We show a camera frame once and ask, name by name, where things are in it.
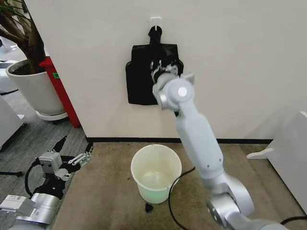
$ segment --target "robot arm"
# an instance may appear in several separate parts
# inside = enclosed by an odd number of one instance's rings
[[[176,113],[177,132],[186,153],[213,194],[207,199],[207,207],[216,222],[235,230],[286,230],[272,221],[246,218],[254,211],[252,199],[243,184],[224,171],[223,154],[210,124],[193,102],[194,76],[178,77],[168,66],[153,71],[152,77],[157,79],[153,93],[158,104]]]

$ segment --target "white flower pot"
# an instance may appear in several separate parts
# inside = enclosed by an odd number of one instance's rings
[[[47,72],[32,75],[11,74],[26,63],[27,60],[23,60],[12,64],[6,68],[6,74],[15,82],[20,92],[37,112],[45,116],[64,113],[65,109]]]

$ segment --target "cable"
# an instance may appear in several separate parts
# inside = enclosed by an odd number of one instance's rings
[[[29,194],[30,198],[33,196],[33,193],[31,193],[30,189],[29,189],[29,174],[30,171],[37,165],[39,165],[39,160],[38,158],[35,159],[35,161],[31,164],[30,168],[28,169],[28,171],[25,173],[24,176],[24,187],[26,192]]]
[[[192,169],[190,169],[189,171],[186,171],[186,172],[184,172],[183,174],[181,174],[181,175],[173,182],[173,184],[172,184],[172,186],[171,186],[171,188],[169,189],[169,192],[168,192],[168,208],[169,208],[169,212],[171,213],[171,216],[172,216],[174,222],[175,222],[179,227],[181,227],[181,228],[184,229],[184,230],[189,230],[189,229],[187,229],[187,228],[184,227],[182,224],[180,224],[180,223],[176,220],[176,218],[175,218],[175,216],[174,216],[174,214],[173,214],[172,207],[171,207],[171,191],[172,191],[172,189],[173,189],[175,183],[176,183],[181,177],[183,177],[184,175],[187,175],[188,173],[190,173],[190,172],[192,172],[192,171],[194,171],[194,170],[195,170],[195,167],[192,168]]]
[[[301,219],[307,220],[307,216],[290,217],[290,218],[284,219],[282,222],[280,222],[280,224],[285,225],[286,223],[289,223],[293,220],[301,220]]]

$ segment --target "black bag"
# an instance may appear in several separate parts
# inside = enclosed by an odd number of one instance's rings
[[[128,102],[130,104],[153,105],[157,100],[153,95],[153,80],[150,64],[162,61],[166,67],[171,63],[178,66],[178,75],[183,72],[183,63],[179,60],[177,45],[161,44],[162,29],[153,26],[149,31],[149,45],[133,46],[131,61],[126,64]]]

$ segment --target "bucket rim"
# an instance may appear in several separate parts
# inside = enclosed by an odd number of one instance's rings
[[[146,189],[146,190],[154,191],[154,192],[165,191],[165,190],[167,190],[167,189],[170,189],[170,187],[171,187],[172,185],[170,184],[169,186],[167,186],[167,187],[165,187],[165,188],[156,188],[156,189],[155,189],[155,188],[149,188],[149,187],[143,185],[143,184],[134,176],[134,173],[133,173],[133,170],[132,170],[132,166],[134,165],[134,161],[135,161],[136,157],[139,155],[139,153],[141,152],[141,150],[143,150],[143,149],[145,149],[145,148],[149,148],[150,146],[161,146],[161,147],[164,147],[164,148],[167,148],[167,149],[171,150],[171,152],[176,156],[176,158],[177,158],[178,161],[180,162],[180,170],[179,170],[179,171],[180,171],[180,175],[182,174],[182,164],[181,164],[181,160],[180,160],[178,154],[177,154],[174,150],[172,150],[170,147],[165,146],[165,145],[160,145],[160,144],[146,145],[146,146],[144,146],[143,148],[139,149],[139,150],[134,154],[134,156],[133,156],[133,158],[132,158],[132,161],[131,161],[131,166],[130,166],[131,174],[132,174],[132,177],[133,177],[134,181],[135,181],[139,186],[141,186],[142,188],[144,188],[144,189]]]

